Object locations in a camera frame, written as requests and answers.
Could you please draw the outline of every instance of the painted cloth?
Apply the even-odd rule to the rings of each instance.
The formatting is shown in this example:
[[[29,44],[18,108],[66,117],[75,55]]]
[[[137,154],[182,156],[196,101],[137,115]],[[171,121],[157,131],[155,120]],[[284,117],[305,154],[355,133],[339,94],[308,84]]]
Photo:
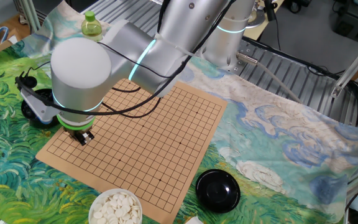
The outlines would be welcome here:
[[[84,17],[63,1],[36,34],[0,52],[0,218],[8,223],[87,223],[99,192],[35,159],[59,127],[39,129],[21,115],[14,77],[50,60],[60,42],[81,36]],[[50,88],[49,66],[31,72]],[[229,104],[175,223],[327,223],[343,216],[346,183],[358,168],[358,128],[334,121],[193,58],[181,81]],[[226,214],[202,207],[197,177],[223,169],[241,187]],[[144,223],[155,223],[144,217]]]

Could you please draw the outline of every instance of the wooden board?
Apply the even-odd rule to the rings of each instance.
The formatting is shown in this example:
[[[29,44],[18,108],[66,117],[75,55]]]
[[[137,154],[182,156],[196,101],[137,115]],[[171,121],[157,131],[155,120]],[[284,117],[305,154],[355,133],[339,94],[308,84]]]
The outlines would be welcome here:
[[[136,88],[129,80],[114,87]],[[121,110],[148,96],[144,90],[111,90],[104,102]],[[156,101],[131,115],[146,113]],[[101,192],[130,190],[139,197],[144,215],[172,223],[226,106],[226,101],[178,82],[150,115],[99,116],[92,130],[95,138],[85,146],[60,129],[37,159]]]

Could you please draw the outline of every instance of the bowl of white stones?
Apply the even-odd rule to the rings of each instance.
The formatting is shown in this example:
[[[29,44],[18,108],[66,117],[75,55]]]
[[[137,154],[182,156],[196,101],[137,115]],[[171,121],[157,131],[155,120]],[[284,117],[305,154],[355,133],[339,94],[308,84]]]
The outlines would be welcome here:
[[[101,193],[89,210],[89,224],[141,224],[142,205],[130,191],[111,189]]]

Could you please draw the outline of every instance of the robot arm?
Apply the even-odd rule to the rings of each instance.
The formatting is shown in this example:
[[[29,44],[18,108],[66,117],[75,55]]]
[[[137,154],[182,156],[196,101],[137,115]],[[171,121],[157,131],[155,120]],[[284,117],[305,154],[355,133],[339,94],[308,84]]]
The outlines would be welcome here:
[[[173,77],[167,77],[182,66],[186,52],[195,50],[229,3],[232,2],[171,0],[156,38],[130,22],[120,21],[110,28],[102,44],[85,38],[62,42],[53,51],[50,64],[54,103],[61,108],[97,112],[104,95],[123,78],[151,94],[159,92],[157,96],[162,97],[175,84]],[[47,123],[57,115],[65,130],[80,143],[93,138],[90,133],[93,115],[45,106],[25,88],[21,88],[21,94],[41,121]]]

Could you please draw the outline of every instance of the blue led ring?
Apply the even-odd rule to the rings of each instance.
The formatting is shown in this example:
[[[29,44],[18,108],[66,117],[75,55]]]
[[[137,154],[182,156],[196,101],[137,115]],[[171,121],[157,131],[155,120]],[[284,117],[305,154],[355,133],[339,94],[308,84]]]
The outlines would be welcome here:
[[[135,64],[135,66],[132,68],[131,73],[129,74],[128,79],[131,80],[132,77],[134,76],[137,67],[139,66],[139,64],[142,62],[143,58],[146,56],[146,54],[149,52],[149,50],[153,47],[153,45],[155,44],[155,40],[151,41],[149,43],[149,46],[146,47],[146,49],[144,49],[143,53],[140,55],[139,59],[137,59],[137,64]]]
[[[230,34],[238,34],[240,32],[243,32],[246,28],[243,28],[242,30],[239,30],[239,31],[229,31],[229,30],[225,30],[223,29],[222,27],[219,27],[218,28],[221,30],[221,31],[224,31],[224,32],[227,32],[227,33],[230,33]]]

